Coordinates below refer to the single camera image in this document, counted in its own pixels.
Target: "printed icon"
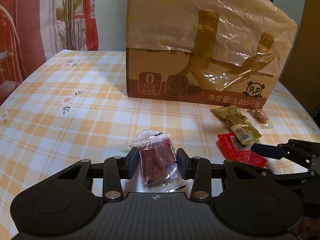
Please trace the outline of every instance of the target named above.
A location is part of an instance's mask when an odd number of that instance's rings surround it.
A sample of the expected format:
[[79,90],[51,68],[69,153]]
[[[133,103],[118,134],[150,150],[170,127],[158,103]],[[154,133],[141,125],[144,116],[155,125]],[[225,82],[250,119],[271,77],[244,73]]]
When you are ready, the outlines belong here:
[[246,97],[262,98],[261,92],[265,88],[264,84],[248,82],[246,91],[242,92]]
[[153,72],[141,72],[138,81],[138,92],[144,95],[158,95],[161,88],[161,75]]
[[158,199],[160,199],[161,197],[160,197],[159,195],[153,195],[152,198],[155,199],[155,200],[158,200]]
[[169,75],[165,85],[165,95],[169,97],[184,97],[187,94],[189,79],[185,76]]

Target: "small snack packet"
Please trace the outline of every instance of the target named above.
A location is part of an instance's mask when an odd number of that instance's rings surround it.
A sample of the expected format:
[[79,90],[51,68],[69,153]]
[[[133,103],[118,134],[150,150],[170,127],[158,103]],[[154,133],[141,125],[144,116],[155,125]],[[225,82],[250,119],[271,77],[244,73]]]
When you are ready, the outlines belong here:
[[227,122],[227,127],[242,144],[250,144],[262,136],[249,120],[241,114],[238,107],[231,105],[213,109],[213,111]]
[[171,192],[188,183],[181,178],[170,137],[169,132],[163,132],[131,143],[140,151],[140,167],[146,192]]
[[260,109],[251,110],[251,115],[258,121],[261,128],[272,128],[272,123],[265,115],[265,113]]
[[256,154],[247,145],[242,144],[233,133],[218,135],[221,151],[226,159],[246,163],[258,167],[264,167],[267,160]]

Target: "red snack bag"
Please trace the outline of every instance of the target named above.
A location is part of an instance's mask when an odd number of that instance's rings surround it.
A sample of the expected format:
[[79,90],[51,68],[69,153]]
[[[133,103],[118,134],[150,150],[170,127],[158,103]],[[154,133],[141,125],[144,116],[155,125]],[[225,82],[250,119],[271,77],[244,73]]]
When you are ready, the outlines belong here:
[[250,150],[247,145],[240,143],[233,133],[219,134],[222,154],[226,159],[246,163],[258,167],[264,167],[267,160]]

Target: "tablecloth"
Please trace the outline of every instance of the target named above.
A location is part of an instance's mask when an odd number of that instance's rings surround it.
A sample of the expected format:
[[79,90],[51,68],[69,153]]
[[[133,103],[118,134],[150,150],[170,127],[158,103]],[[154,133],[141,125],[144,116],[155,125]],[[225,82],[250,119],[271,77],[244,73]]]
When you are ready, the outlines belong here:
[[[222,163],[217,135],[228,130],[210,112],[217,107],[128,98],[124,52],[61,51],[0,107],[0,239],[17,233],[10,204],[18,193],[80,159],[99,163],[125,156],[131,142],[149,132],[169,131],[175,148]],[[320,142],[317,125],[279,82],[263,110],[271,129],[261,129],[241,110],[262,134],[261,143],[292,137]],[[305,171],[289,160],[268,160],[267,167],[275,173]],[[122,181],[124,192],[142,190],[141,183],[138,175]],[[95,181],[92,191],[101,195],[102,182]]]

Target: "panda logo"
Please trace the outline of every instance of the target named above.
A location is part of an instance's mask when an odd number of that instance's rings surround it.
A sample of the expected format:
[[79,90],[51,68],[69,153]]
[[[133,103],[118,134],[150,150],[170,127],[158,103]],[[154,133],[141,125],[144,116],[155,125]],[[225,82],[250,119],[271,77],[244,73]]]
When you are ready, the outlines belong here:
[[248,82],[248,87],[245,92],[242,92],[246,97],[262,98],[261,92],[264,89],[264,84]]

